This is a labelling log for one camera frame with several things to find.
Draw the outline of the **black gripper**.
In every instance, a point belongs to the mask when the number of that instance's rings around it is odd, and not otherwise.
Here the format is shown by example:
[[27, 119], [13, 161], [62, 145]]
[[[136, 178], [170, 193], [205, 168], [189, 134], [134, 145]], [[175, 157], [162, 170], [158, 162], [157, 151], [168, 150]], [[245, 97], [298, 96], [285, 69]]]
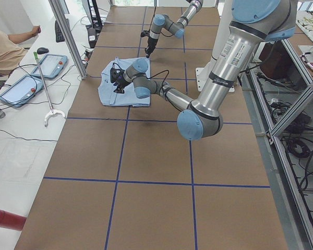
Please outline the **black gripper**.
[[124, 94], [125, 93], [125, 87], [128, 85], [128, 82], [124, 81], [124, 82], [118, 82], [116, 81], [114, 83], [114, 86], [116, 87], [116, 89], [114, 90], [114, 93], [117, 94]]
[[157, 43], [158, 43], [158, 39], [154, 39], [151, 37], [148, 38], [148, 46], [145, 48], [146, 58], [149, 58], [150, 55], [153, 53], [153, 51], [156, 48]]

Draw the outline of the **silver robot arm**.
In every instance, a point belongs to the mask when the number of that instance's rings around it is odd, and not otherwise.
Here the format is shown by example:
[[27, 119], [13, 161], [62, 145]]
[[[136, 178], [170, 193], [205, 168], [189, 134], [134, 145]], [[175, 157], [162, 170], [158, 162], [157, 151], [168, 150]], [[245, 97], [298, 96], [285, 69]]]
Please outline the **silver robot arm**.
[[167, 30], [169, 33], [179, 39], [184, 36], [185, 28], [188, 26], [194, 15], [198, 13], [203, 7], [203, 0], [187, 2], [189, 2], [188, 8], [176, 22], [171, 20], [166, 14], [156, 14], [152, 18], [149, 30], [143, 30], [141, 32], [141, 37], [148, 37], [148, 45], [145, 48], [145, 54], [147, 58], [149, 58], [155, 50], [159, 36], [162, 33], [162, 29]]
[[219, 31], [227, 35], [217, 58], [210, 61], [211, 71], [196, 99], [168, 83], [147, 77], [145, 59], [135, 60], [128, 68], [112, 68], [111, 83], [116, 93], [134, 86], [139, 99], [152, 94], [163, 97], [179, 110], [177, 127], [188, 140], [217, 134], [223, 126], [219, 112], [223, 100], [237, 76], [248, 65], [262, 42], [287, 39], [295, 32], [297, 1], [227, 1], [223, 7]]

